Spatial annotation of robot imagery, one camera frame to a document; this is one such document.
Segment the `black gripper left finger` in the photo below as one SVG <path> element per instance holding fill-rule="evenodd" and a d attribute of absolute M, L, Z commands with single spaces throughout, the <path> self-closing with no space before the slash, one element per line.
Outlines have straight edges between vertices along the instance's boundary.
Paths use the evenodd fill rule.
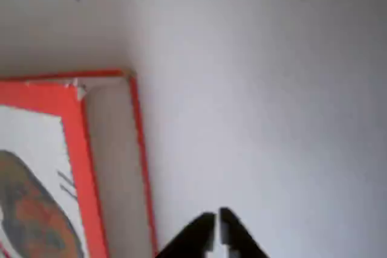
<path fill-rule="evenodd" d="M 212 251 L 216 214 L 204 212 L 190 221 L 156 258 L 204 258 Z"/>

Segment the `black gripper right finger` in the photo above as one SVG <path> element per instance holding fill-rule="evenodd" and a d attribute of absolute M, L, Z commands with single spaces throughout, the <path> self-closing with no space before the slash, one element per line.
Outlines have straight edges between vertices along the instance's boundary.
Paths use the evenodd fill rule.
<path fill-rule="evenodd" d="M 220 208 L 221 243 L 227 246 L 229 257 L 268 258 L 250 235 L 240 218 L 227 207 Z"/>

